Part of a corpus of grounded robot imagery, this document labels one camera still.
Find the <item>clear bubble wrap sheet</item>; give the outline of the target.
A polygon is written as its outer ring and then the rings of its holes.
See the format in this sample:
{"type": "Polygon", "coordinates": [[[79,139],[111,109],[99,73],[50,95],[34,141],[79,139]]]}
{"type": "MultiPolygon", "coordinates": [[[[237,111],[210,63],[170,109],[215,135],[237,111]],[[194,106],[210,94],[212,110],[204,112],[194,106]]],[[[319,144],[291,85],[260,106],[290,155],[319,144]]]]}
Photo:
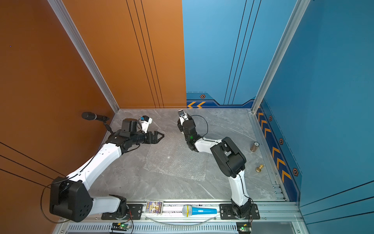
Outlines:
{"type": "Polygon", "coordinates": [[[153,144],[146,156],[144,168],[168,176],[204,181],[208,154],[192,151],[182,141],[153,144]]]}

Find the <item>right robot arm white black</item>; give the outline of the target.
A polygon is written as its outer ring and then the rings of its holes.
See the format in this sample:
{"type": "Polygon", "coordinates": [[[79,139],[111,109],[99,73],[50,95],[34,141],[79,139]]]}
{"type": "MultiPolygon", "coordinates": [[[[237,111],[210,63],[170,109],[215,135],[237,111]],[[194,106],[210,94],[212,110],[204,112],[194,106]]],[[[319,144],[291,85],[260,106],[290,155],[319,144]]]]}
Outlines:
{"type": "Polygon", "coordinates": [[[187,146],[198,153],[211,153],[221,172],[228,177],[234,215],[238,218],[249,216],[253,203],[247,193],[244,180],[246,164],[244,154],[229,137],[205,139],[199,135],[192,116],[184,110],[179,110],[178,116],[177,126],[184,134],[187,146]]]}

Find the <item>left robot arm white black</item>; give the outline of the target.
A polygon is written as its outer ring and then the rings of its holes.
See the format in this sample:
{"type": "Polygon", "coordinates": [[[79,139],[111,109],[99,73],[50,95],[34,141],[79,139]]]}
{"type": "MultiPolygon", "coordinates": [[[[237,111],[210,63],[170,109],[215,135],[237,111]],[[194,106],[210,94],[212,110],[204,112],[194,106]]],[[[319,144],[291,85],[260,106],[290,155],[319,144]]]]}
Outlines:
{"type": "Polygon", "coordinates": [[[124,119],[120,130],[110,136],[98,152],[66,178],[57,177],[50,185],[49,211],[53,215],[81,222],[96,214],[108,214],[115,219],[123,219],[129,213],[126,198],[116,195],[91,197],[90,187],[96,179],[123,154],[137,149],[141,144],[158,144],[164,134],[149,131],[152,118],[142,116],[124,119]]]}

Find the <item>brown cylindrical can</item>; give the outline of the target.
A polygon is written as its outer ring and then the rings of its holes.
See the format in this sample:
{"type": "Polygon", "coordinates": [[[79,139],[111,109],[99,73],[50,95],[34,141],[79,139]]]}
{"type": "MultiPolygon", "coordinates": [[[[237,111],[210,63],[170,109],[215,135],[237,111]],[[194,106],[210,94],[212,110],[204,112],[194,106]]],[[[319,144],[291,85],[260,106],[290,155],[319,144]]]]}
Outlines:
{"type": "Polygon", "coordinates": [[[251,152],[256,152],[258,149],[259,149],[259,147],[260,147],[260,144],[258,143],[258,142],[254,142],[252,145],[251,145],[251,147],[250,147],[250,151],[251,152]]]}

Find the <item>black microphone on stand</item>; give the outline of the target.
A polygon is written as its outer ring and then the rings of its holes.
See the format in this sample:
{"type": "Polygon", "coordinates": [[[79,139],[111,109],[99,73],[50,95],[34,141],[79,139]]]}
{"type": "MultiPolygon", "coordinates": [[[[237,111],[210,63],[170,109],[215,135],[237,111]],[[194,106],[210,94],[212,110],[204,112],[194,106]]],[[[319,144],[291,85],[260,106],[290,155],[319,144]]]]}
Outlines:
{"type": "Polygon", "coordinates": [[[87,120],[87,121],[100,121],[104,124],[104,126],[105,126],[105,128],[107,129],[108,132],[110,132],[111,134],[114,133],[112,128],[107,124],[107,121],[110,119],[109,117],[106,117],[106,116],[103,116],[103,115],[98,115],[98,114],[95,114],[93,112],[83,112],[81,114],[81,117],[84,120],[87,120]]]}

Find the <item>colourful card box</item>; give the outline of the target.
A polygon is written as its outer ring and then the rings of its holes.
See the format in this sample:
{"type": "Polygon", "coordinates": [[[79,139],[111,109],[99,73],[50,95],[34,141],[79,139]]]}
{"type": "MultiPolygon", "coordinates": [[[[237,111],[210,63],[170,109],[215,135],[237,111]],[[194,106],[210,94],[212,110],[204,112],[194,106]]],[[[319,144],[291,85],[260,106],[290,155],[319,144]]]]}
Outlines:
{"type": "Polygon", "coordinates": [[[163,212],[163,201],[147,201],[144,213],[161,215],[163,212]]]}

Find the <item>blue toy microphone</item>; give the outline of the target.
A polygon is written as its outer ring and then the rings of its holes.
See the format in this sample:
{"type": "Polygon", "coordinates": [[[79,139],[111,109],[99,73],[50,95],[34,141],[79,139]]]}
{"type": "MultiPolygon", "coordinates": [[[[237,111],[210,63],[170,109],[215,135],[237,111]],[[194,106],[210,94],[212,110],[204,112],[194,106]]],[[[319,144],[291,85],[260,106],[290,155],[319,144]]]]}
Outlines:
{"type": "Polygon", "coordinates": [[[195,207],[191,205],[185,205],[182,208],[182,215],[184,217],[190,217],[192,215],[215,215],[217,214],[216,209],[195,207]]]}

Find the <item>small brass bell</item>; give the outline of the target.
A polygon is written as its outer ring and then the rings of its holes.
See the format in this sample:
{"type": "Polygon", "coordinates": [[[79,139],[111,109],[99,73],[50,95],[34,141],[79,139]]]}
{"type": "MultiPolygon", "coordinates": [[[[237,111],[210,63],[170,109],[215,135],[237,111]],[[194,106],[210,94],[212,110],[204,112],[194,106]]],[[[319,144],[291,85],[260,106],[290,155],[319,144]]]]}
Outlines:
{"type": "Polygon", "coordinates": [[[264,168],[264,165],[261,164],[260,166],[258,166],[258,167],[256,168],[256,172],[260,173],[260,172],[262,171],[263,168],[264,168]]]}

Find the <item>left green circuit board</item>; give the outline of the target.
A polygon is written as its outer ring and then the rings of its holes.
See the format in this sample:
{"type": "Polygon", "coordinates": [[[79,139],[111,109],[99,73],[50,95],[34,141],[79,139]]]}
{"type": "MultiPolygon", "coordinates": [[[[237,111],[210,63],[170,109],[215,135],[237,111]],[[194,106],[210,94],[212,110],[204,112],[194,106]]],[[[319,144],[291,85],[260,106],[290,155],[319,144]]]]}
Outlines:
{"type": "Polygon", "coordinates": [[[122,222],[114,222],[111,226],[111,233],[124,233],[132,231],[132,225],[122,222]]]}

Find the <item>green circuit board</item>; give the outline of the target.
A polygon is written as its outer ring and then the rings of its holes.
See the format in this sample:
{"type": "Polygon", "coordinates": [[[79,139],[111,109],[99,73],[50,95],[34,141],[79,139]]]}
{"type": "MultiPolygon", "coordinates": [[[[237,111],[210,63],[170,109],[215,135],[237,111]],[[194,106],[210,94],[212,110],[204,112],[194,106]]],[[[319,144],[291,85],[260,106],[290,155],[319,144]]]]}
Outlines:
{"type": "Polygon", "coordinates": [[[236,226],[237,226],[238,234],[251,234],[252,232],[251,224],[237,222],[236,226]]]}
{"type": "Polygon", "coordinates": [[[122,222],[114,222],[111,226],[111,233],[124,233],[132,231],[132,225],[122,222]]]}

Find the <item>right green circuit board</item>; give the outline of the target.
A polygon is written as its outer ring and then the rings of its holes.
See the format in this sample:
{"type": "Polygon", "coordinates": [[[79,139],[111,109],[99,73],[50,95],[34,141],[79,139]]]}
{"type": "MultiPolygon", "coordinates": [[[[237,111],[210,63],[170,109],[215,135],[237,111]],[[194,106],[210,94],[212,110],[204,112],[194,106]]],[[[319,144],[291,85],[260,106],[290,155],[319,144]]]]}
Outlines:
{"type": "Polygon", "coordinates": [[[236,226],[237,226],[238,234],[251,234],[252,232],[251,224],[237,222],[236,226]]]}

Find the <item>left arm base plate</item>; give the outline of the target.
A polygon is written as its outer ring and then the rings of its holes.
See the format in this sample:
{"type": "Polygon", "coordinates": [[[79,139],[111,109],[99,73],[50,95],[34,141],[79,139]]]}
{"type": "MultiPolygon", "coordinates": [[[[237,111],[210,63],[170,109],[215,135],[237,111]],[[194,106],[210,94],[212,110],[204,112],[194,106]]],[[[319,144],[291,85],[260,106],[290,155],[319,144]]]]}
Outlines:
{"type": "Polygon", "coordinates": [[[143,211],[143,204],[127,204],[124,209],[121,207],[114,213],[103,213],[102,220],[140,220],[143,211]]]}

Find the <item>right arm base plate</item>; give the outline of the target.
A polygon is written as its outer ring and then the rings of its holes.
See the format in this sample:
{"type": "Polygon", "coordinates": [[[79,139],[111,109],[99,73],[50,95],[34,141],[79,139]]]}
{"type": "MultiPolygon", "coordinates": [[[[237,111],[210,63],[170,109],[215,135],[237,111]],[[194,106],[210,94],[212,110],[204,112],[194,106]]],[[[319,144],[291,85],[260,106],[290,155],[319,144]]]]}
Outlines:
{"type": "Polygon", "coordinates": [[[219,214],[222,220],[249,219],[259,220],[260,213],[256,204],[247,204],[239,207],[235,204],[220,204],[219,214]]]}

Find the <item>aluminium front rail frame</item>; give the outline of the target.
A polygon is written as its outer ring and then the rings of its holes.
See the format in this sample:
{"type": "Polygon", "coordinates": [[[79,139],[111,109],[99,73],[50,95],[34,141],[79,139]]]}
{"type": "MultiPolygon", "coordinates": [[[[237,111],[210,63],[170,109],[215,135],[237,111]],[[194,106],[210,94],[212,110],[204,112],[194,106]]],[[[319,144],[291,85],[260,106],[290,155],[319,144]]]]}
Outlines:
{"type": "Polygon", "coordinates": [[[298,206],[294,202],[254,201],[259,209],[260,219],[222,220],[220,204],[225,200],[165,200],[162,214],[144,213],[146,201],[129,202],[143,204],[140,220],[102,220],[102,214],[88,216],[81,222],[61,221],[54,229],[55,234],[238,234],[237,222],[252,226],[251,234],[307,234],[309,231],[298,206]],[[216,209],[217,214],[182,215],[185,205],[216,209]],[[132,231],[111,233],[114,222],[132,225],[132,231]]]}

